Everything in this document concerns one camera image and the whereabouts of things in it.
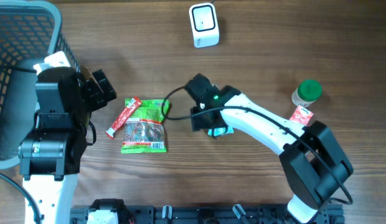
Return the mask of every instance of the green plastic bag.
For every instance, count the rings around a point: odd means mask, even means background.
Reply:
[[[125,106],[131,99],[125,99]],[[161,113],[163,100],[142,100],[141,106],[124,124],[124,142],[122,154],[142,152],[166,152],[165,132],[162,126],[164,116]],[[164,112],[169,109],[169,101],[164,105]]]

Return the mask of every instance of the bottle cap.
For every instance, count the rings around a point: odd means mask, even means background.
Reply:
[[[322,86],[316,80],[305,80],[298,87],[298,96],[304,101],[315,101],[321,95]]]

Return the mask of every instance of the red and white packet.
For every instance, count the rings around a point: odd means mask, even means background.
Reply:
[[[137,96],[132,97],[130,103],[128,103],[123,112],[118,115],[113,125],[111,125],[111,127],[106,131],[107,136],[114,139],[114,133],[125,124],[125,121],[136,111],[136,109],[138,109],[141,104],[142,101]]]
[[[298,124],[307,125],[312,118],[313,113],[302,106],[298,106],[293,115],[290,117],[290,121]]]

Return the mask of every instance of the gray plastic bin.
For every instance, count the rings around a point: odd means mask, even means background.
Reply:
[[[64,51],[79,66],[61,32],[62,16],[44,1],[0,1],[0,65],[33,69]],[[0,68],[0,169],[18,165],[17,150],[31,130],[37,75]]]

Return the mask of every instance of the wooden table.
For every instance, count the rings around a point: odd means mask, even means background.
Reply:
[[[386,1],[217,1],[220,43],[195,49],[194,1],[57,4],[81,65],[102,68],[118,97],[94,112],[98,141],[82,157],[73,204],[122,198],[128,205],[287,203],[279,159],[240,131],[211,140],[190,121],[166,121],[168,152],[120,154],[123,131],[105,136],[123,99],[161,99],[196,73],[232,85],[285,117],[305,79],[324,93],[309,109],[351,160],[347,223],[386,223]],[[171,114],[194,102],[171,98]],[[21,182],[18,168],[5,172]],[[23,223],[24,199],[0,180],[0,223]]]

